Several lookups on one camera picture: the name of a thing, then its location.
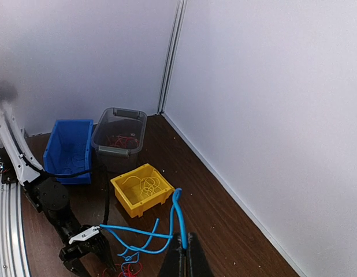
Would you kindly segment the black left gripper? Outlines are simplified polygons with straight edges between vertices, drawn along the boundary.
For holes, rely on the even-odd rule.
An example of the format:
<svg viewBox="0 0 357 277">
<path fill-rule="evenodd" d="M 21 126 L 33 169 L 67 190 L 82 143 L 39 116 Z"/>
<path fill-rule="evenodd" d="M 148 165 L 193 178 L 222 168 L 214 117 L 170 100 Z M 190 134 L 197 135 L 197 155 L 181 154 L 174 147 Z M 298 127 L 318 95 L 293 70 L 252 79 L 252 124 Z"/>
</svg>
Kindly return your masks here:
<svg viewBox="0 0 357 277">
<path fill-rule="evenodd" d="M 82 226 L 81 231 L 84 231 L 89 227 L 91 226 Z M 68 242 L 66 247 L 61 249 L 59 257 L 63 264 L 68 267 L 70 272 L 79 277 L 90 277 L 90 273 L 80 259 L 89 253 L 93 253 L 102 263 L 104 263 L 110 272 L 114 274 L 117 273 L 117 268 L 111 255 L 109 242 L 102 234 L 101 229 L 100 233 L 94 237 L 84 242 L 74 242 L 71 245 Z"/>
</svg>

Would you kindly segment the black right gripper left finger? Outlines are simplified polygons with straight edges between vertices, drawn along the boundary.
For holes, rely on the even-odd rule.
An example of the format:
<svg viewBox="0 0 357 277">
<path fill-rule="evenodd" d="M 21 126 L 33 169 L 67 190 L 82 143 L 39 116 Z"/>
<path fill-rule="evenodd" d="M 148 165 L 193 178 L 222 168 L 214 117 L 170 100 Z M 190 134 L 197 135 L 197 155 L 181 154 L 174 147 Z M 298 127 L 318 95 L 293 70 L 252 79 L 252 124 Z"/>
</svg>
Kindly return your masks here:
<svg viewBox="0 0 357 277">
<path fill-rule="evenodd" d="M 181 234 L 174 233 L 168 246 L 165 258 L 159 270 L 159 277 L 185 276 L 186 250 L 183 247 Z"/>
</svg>

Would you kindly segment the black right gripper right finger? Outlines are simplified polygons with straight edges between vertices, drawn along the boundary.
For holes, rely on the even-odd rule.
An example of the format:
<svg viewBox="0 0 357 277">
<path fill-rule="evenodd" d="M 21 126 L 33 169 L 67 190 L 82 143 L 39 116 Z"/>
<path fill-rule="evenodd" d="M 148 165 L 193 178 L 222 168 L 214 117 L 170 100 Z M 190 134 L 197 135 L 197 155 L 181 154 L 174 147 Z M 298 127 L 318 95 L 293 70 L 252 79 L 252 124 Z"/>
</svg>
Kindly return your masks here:
<svg viewBox="0 0 357 277">
<path fill-rule="evenodd" d="M 200 240 L 195 233 L 188 233 L 186 250 L 186 276 L 213 277 L 213 272 L 206 259 Z"/>
</svg>

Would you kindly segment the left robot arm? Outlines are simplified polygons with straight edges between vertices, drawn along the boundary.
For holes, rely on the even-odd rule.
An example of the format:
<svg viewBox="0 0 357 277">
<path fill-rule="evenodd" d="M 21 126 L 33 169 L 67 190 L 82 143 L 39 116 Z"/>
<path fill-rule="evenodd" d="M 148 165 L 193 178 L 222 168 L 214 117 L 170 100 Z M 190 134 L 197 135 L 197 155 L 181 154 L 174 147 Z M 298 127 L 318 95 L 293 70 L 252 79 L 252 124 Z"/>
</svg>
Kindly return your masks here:
<svg viewBox="0 0 357 277">
<path fill-rule="evenodd" d="M 99 227 L 80 224 L 71 209 L 67 188 L 57 181 L 60 175 L 46 172 L 32 154 L 14 115 L 12 103 L 17 95 L 13 84 L 0 81 L 0 158 L 15 173 L 29 202 L 44 213 L 59 235 L 64 244 L 59 257 L 68 271 L 89 276 L 80 259 L 93 253 L 116 272 L 108 239 Z"/>
</svg>

